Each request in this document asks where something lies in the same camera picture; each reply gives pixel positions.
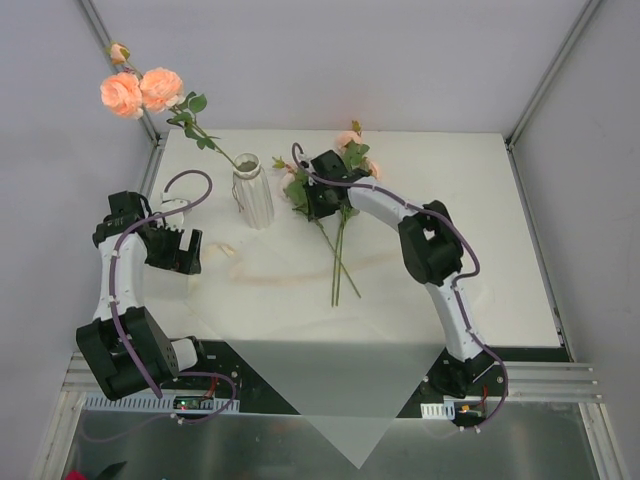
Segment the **pale pink rose stem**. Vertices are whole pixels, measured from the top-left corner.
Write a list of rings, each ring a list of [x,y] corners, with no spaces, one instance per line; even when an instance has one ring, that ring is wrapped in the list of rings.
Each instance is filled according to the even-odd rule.
[[[361,299],[361,293],[343,262],[343,248],[346,226],[349,220],[357,215],[353,208],[341,207],[338,210],[338,227],[336,239],[332,241],[319,217],[311,213],[311,203],[307,197],[305,186],[308,185],[308,175],[296,166],[286,162],[282,157],[272,158],[272,168],[282,170],[284,176],[280,182],[280,194],[292,205],[292,210],[304,215],[307,220],[316,225],[324,237],[333,255],[333,272],[331,284],[331,306],[337,307],[340,302],[341,281],[345,276],[356,296]]]

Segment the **white wrapping paper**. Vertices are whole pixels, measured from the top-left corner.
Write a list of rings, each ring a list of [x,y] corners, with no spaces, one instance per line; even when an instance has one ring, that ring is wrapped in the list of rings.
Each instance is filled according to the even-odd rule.
[[[253,238],[286,247],[324,243]],[[256,370],[353,465],[361,466],[445,345],[425,286],[401,256],[382,250],[350,266],[332,307],[332,281],[292,286],[225,280],[189,284],[200,319]]]

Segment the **peach rose stem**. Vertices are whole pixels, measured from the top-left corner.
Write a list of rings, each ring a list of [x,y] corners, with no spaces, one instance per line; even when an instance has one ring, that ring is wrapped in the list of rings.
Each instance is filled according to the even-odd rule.
[[[218,138],[199,125],[198,115],[208,106],[205,94],[186,92],[182,78],[167,68],[140,71],[131,62],[130,50],[121,43],[111,43],[110,57],[114,65],[124,68],[100,85],[101,102],[113,115],[138,120],[144,113],[167,113],[166,122],[181,129],[198,149],[211,150],[228,162],[232,160],[218,145]]]

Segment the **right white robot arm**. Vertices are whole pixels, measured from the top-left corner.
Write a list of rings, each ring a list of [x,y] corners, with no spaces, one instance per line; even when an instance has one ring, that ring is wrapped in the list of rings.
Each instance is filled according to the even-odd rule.
[[[311,217],[323,218],[351,207],[398,233],[406,270],[425,286],[440,318],[448,362],[456,364],[450,369],[451,385],[461,394],[476,392],[484,385],[486,373],[478,362],[470,360],[478,348],[469,336],[473,328],[468,322],[466,298],[455,285],[462,269],[463,247],[444,204],[413,205],[364,170],[349,171],[332,150],[300,165],[310,175],[305,190]]]

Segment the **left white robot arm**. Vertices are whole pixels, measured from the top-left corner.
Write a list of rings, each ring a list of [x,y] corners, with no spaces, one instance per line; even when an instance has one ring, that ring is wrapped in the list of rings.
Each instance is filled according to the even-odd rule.
[[[99,302],[91,323],[76,330],[76,343],[103,394],[120,400],[176,377],[188,388],[204,387],[211,365],[194,336],[171,340],[144,304],[146,266],[183,275],[202,271],[202,232],[184,230],[154,215],[146,197],[123,191],[109,196],[110,214],[92,241],[102,262]]]

